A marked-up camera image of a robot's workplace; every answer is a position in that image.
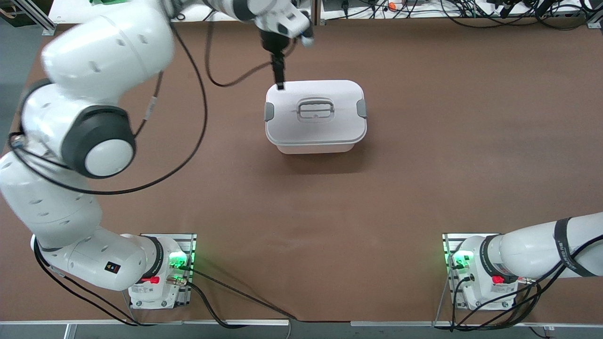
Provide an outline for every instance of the gray floor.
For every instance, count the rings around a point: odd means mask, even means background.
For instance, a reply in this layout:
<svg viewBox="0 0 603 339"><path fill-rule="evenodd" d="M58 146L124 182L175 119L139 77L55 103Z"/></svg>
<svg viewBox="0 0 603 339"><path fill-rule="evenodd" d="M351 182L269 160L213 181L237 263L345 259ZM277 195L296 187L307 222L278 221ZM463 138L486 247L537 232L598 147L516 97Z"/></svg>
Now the gray floor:
<svg viewBox="0 0 603 339"><path fill-rule="evenodd" d="M13 120L19 95L25 84L32 62L42 39L38 27L13 28L0 20L0 135L8 133ZM69 302L81 302L75 298ZM200 307L193 303L188 307ZM60 339L65 325L2 325L0 339L38 338ZM124 325L79 325L76 339L160 339L160 338L262 338L284 339L288 328L283 326L250 326L244 329L226 330L217 325L161 325L153 328L130 328ZM602 329L557 328L557 338L590 339L603 337ZM449 333L431 328L351 327L349 323L300 323L294 322L290 339L310 338L517 338L537 339L527 328L512 328L494 332Z"/></svg>
<svg viewBox="0 0 603 339"><path fill-rule="evenodd" d="M15 28L0 19L0 135L2 136L8 133L13 121L19 95L41 41L40 27Z"/></svg>

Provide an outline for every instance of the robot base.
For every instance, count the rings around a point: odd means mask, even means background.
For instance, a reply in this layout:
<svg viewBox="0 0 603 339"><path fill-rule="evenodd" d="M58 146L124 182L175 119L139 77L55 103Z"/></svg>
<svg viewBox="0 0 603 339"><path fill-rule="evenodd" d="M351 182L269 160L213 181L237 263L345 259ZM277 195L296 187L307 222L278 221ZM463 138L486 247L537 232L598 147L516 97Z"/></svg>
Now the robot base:
<svg viewBox="0 0 603 339"><path fill-rule="evenodd" d="M457 248L457 251L452 255L452 259L450 260L452 265L463 265L464 267L453 270L457 273L459 280L463 280L466 277L470 279L461 284L462 288L459 290L459 292L462 290L469 309L476 309L487 301L517 291L517 281L511 284L495 284L492 280L493 278L482 266L479 257L479 248L484 239L483 236L471 236L467 238ZM509 296L489 303L480 309L504 311L510 309L514 304L515 297Z"/></svg>
<svg viewBox="0 0 603 339"><path fill-rule="evenodd" d="M159 272L153 277L159 278L159 281L156 281L156 283L145 281L128 289L133 309L170 309L182 304L178 303L181 286L168 284L167 279L169 277L183 277L186 274L184 271L170 266L170 263L175 257L183 258L184 263L186 263L188 257L182 252L183 249L176 240L168 236L154 236L163 246L163 262ZM190 234L179 235L179 238L182 237L189 237L192 240Z"/></svg>

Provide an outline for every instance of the brown tabletop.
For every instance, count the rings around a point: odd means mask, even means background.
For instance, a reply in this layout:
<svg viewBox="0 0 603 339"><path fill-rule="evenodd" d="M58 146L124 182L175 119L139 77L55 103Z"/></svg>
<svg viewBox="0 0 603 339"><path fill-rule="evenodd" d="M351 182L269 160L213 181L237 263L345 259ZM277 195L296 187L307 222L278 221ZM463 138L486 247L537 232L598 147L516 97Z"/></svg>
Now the brown tabletop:
<svg viewBox="0 0 603 339"><path fill-rule="evenodd" d="M202 65L205 24L180 31ZM287 60L286 78L360 84L368 106L360 144L343 154L280 154L262 119L272 73L229 89L207 81L209 126L192 162L152 188L99 197L102 225L195 232L198 269L300 320L428 321L446 278L442 233L509 232L603 210L598 30L350 20L315 35L314 48L298 47ZM234 23L216 26L212 52L219 81L268 58L255 27ZM29 81L43 76L35 62ZM134 126L153 87L154 79L121 101ZM176 47L134 163L92 186L146 183L180 163L200 132L201 102ZM43 274L28 229L3 200L0 211L1 320L107 318ZM281 318L197 282L222 318ZM602 324L600 286L600 278L558 280L529 320ZM99 293L125 307L120 293ZM138 316L209 318L197 296L187 307Z"/></svg>

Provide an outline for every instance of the black square sticker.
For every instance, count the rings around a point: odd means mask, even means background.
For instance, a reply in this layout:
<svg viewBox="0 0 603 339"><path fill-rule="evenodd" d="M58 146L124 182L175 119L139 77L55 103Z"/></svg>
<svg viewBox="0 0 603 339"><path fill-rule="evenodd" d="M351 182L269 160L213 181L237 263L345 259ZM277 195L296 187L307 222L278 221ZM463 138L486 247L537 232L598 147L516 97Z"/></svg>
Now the black square sticker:
<svg viewBox="0 0 603 339"><path fill-rule="evenodd" d="M115 273L115 274L117 274L117 272L119 272L120 268L121 268L120 265L118 265L114 262L110 262L110 261L107 261L107 265L105 265L105 271L109 271L109 272Z"/></svg>

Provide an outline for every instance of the white robotic arm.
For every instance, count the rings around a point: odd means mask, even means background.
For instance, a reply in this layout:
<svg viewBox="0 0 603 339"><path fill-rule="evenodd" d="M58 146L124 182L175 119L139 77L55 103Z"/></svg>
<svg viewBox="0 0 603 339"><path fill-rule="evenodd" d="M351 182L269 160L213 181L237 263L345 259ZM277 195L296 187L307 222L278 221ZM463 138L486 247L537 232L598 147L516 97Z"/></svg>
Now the white robotic arm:
<svg viewBox="0 0 603 339"><path fill-rule="evenodd" d="M517 291L518 279L552 276L561 261L559 277L603 276L603 242L572 258L582 245L603 235L603 212L530 226L508 234L467 238L451 257L459 279L468 278L463 295L470 309ZM514 296L482 309L508 309Z"/></svg>
<svg viewBox="0 0 603 339"><path fill-rule="evenodd" d="M240 20L253 19L261 30L280 36L297 37L310 25L289 0L207 4ZM94 196L57 186L21 160L47 178L83 190L89 190L86 177L103 179L126 169L136 143L118 101L171 62L174 45L166 14L184 7L171 0L133 0L49 43L41 56L49 79L26 91L20 109L23 135L13 141L19 147L0 159L0 190L34 233L44 260L102 288L135 285L130 293L147 308L173 305L171 291L178 286L165 282L175 262L186 262L178 244L102 228Z"/></svg>

